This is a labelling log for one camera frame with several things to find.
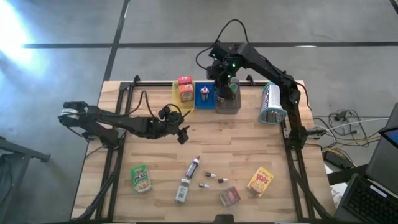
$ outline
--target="concrete floor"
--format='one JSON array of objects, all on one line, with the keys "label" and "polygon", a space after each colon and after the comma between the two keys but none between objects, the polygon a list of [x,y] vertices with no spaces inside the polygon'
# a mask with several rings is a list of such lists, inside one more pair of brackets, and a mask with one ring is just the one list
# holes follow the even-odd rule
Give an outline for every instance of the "concrete floor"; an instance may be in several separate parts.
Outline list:
[{"label": "concrete floor", "polygon": [[[112,43],[124,0],[0,0],[0,136],[42,152],[32,160],[11,223],[68,220],[86,142],[57,121],[64,101],[97,104],[110,48],[18,49],[18,44]],[[224,24],[241,19],[252,42],[397,42],[398,14],[388,0],[135,0],[120,43],[212,42]],[[232,24],[222,41],[243,41]],[[110,80],[204,79],[199,48],[118,49]],[[397,47],[268,47],[258,51],[308,88],[314,116],[356,110],[384,118],[398,101]],[[203,55],[207,65],[210,58]],[[263,79],[253,71],[241,70]],[[364,123],[371,134],[386,121]],[[325,137],[322,145],[331,139]],[[369,148],[347,147],[357,164]]]}]

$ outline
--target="wooden table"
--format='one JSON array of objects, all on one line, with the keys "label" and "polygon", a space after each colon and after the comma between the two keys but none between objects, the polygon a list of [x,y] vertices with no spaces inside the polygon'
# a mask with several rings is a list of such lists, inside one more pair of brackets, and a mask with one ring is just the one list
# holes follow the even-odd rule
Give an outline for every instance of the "wooden table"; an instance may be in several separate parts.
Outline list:
[{"label": "wooden table", "polygon": [[[104,82],[98,104],[100,108],[115,110],[119,84]],[[177,142],[177,136],[148,140],[127,133],[114,221],[201,222],[213,221],[215,215],[221,213],[233,214],[236,222],[296,221],[281,128],[257,121],[262,89],[242,87],[242,108],[236,115],[194,110],[182,124],[191,125],[188,130],[190,139],[184,145]],[[131,108],[136,107],[141,90],[148,92],[154,114],[171,100],[171,87],[135,87]],[[313,128],[305,93],[302,88],[300,91],[302,123],[306,128]],[[141,104],[133,115],[149,115],[146,104]],[[308,143],[316,144],[317,141],[308,140]],[[100,145],[99,141],[90,142],[87,153]],[[174,198],[180,179],[184,178],[196,156],[200,156],[200,165],[191,180],[187,201],[183,205],[177,204]],[[333,214],[335,207],[319,147],[305,146],[303,156],[312,192]],[[83,213],[98,193],[105,157],[106,150],[102,149],[85,161],[72,217]],[[130,170],[140,164],[148,166],[153,185],[153,191],[145,194],[135,194],[131,182]],[[260,166],[270,171],[274,180],[264,195],[257,198],[245,189],[245,185]],[[228,178],[229,182],[218,184],[216,179],[205,177],[206,171]],[[200,182],[207,183],[210,188],[200,189]],[[242,200],[224,208],[218,195],[231,186],[237,188]],[[104,216],[108,211],[109,195],[104,203]],[[300,198],[305,210],[302,192]]]}]

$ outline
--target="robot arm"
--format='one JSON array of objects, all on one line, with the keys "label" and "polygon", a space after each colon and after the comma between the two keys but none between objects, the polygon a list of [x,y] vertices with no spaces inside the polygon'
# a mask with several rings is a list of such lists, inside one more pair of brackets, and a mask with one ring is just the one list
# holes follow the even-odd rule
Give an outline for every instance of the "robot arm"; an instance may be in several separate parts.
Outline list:
[{"label": "robot arm", "polygon": [[97,106],[89,106],[85,102],[64,102],[58,120],[67,128],[84,129],[83,137],[97,136],[103,144],[113,148],[119,145],[119,132],[116,129],[105,128],[99,123],[123,128],[131,134],[147,139],[158,139],[168,134],[177,134],[180,144],[189,139],[187,135],[189,126],[179,129],[179,125],[184,122],[184,116],[179,112],[171,111],[166,105],[159,111],[159,118],[151,116],[130,118],[102,110]]},{"label": "robot arm", "polygon": [[301,124],[299,111],[300,91],[291,75],[273,66],[265,57],[247,43],[234,45],[232,48],[217,41],[209,53],[216,59],[207,67],[207,78],[215,80],[218,96],[229,98],[232,91],[228,84],[241,68],[251,68],[279,86],[280,105],[286,110],[290,123],[289,147],[302,149],[307,140],[307,130]]}]

